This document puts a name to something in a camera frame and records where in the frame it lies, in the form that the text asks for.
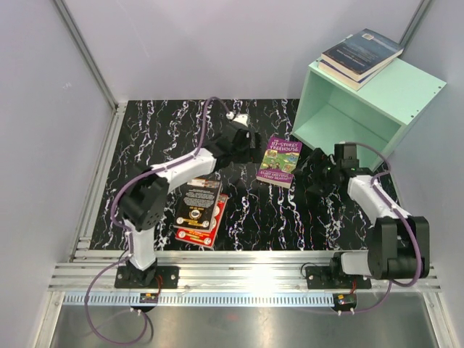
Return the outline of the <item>purple Treehouse book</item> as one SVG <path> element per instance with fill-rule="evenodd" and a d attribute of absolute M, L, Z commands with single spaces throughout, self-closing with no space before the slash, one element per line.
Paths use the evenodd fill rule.
<path fill-rule="evenodd" d="M 257 180 L 289 189 L 294 179 L 302 143 L 271 137 L 257 171 Z"/>

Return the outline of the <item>black paperback book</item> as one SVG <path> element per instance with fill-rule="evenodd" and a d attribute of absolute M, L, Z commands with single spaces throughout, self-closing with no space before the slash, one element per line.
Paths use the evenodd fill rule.
<path fill-rule="evenodd" d="M 174 226 L 201 232 L 210 232 L 222 183 L 206 178 L 194 178 L 181 186 L 181 200 L 175 211 Z"/>

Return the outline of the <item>blue orange paperback book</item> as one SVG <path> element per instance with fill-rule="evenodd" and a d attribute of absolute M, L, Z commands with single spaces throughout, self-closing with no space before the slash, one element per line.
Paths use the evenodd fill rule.
<path fill-rule="evenodd" d="M 360 80 L 355 80 L 349 77 L 347 74 L 343 73 L 342 71 L 337 70 L 334 66 L 330 65 L 323 59 L 318 62 L 318 68 L 327 75 L 338 80 L 338 82 L 343 83 L 344 85 L 350 87 L 355 91 L 359 91 L 365 84 L 367 84 L 370 80 L 372 80 L 375 76 L 377 76 L 377 74 L 381 72 L 381 69 L 378 69 L 377 71 L 372 72 L 370 75 L 367 75 L 366 77 Z"/>

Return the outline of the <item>dark blue hardcover book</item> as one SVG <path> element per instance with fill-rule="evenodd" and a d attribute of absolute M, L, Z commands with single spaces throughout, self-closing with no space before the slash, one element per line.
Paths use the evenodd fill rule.
<path fill-rule="evenodd" d="M 360 80 L 389 64 L 403 50 L 397 42 L 366 28 L 324 51 L 320 60 Z"/>

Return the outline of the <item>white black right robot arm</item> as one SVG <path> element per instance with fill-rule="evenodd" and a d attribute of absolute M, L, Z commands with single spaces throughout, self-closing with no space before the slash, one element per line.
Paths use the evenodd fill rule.
<path fill-rule="evenodd" d="M 313 166 L 310 192 L 323 197 L 332 188 L 344 189 L 374 227 L 367 250 L 335 253 L 318 278 L 337 288 L 370 279 L 413 286 L 430 272 L 429 222 L 424 216 L 411 215 L 384 191 L 381 175 L 361 166 L 358 146 L 357 142 L 339 143 L 330 155 L 316 148 L 307 158 Z"/>

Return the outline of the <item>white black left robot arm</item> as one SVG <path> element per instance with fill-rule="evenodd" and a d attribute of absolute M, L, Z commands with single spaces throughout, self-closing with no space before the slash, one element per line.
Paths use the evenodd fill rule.
<path fill-rule="evenodd" d="M 157 257 L 154 251 L 154 228 L 160 221 L 167 195 L 188 181 L 215 173 L 231 163 L 259 163 L 262 160 L 262 137 L 241 126 L 206 141 L 203 146 L 178 159 L 143 169 L 117 194 L 112 206 L 123 221 L 114 224 L 124 229 L 128 241 L 126 267 L 130 278 L 141 288 L 156 279 Z"/>

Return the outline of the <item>mint green open cabinet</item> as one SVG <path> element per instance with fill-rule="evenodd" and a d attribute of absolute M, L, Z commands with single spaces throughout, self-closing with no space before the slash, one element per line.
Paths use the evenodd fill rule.
<path fill-rule="evenodd" d="M 292 134 L 326 154 L 342 141 L 367 144 L 371 148 L 359 149 L 357 157 L 363 167 L 376 170 L 445 86 L 445 81 L 394 59 L 355 91 L 312 62 Z"/>

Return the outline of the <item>red book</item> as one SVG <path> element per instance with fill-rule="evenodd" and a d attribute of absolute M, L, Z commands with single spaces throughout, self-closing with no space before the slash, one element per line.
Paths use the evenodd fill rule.
<path fill-rule="evenodd" d="M 212 230 L 209 232 L 200 230 L 190 230 L 185 228 L 179 228 L 175 235 L 175 238 L 179 241 L 186 242 L 188 244 L 194 244 L 200 247 L 206 247 L 212 249 L 215 243 L 215 239 L 218 233 L 225 206 L 228 202 L 228 196 L 221 194 L 218 199 L 217 207 L 214 211 L 214 219 L 212 221 Z"/>

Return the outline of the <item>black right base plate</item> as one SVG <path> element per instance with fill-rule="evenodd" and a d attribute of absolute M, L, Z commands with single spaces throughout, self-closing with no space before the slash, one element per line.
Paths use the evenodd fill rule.
<path fill-rule="evenodd" d="M 307 288 L 312 290 L 367 290 L 372 288 L 370 279 L 364 279 L 362 275 L 337 273 L 329 266 L 306 263 L 300 271 L 307 282 Z"/>

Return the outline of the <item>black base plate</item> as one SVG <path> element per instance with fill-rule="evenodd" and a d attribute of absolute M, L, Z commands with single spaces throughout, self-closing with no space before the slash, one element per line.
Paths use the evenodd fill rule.
<path fill-rule="evenodd" d="M 117 269 L 116 289 L 177 289 L 180 268 L 172 265 L 139 270 L 126 266 Z"/>
<path fill-rule="evenodd" d="M 306 263 L 300 271 L 307 282 L 307 288 L 312 290 L 367 290 L 372 288 L 370 279 L 364 279 L 362 275 L 337 273 L 329 266 Z"/>

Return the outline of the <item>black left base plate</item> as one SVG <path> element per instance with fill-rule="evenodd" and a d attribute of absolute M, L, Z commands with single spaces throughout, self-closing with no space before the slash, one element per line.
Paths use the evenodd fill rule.
<path fill-rule="evenodd" d="M 177 289 L 180 268 L 172 265 L 139 270 L 126 266 L 117 269 L 116 289 Z"/>

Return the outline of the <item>aluminium rail frame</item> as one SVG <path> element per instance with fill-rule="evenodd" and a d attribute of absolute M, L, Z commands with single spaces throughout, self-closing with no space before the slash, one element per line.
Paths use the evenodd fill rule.
<path fill-rule="evenodd" d="M 119 251 L 78 250 L 58 263 L 48 289 L 83 291 Z M 332 251 L 158 251 L 159 265 L 179 267 L 179 291 L 278 293 L 306 291 L 306 262 L 326 265 Z"/>

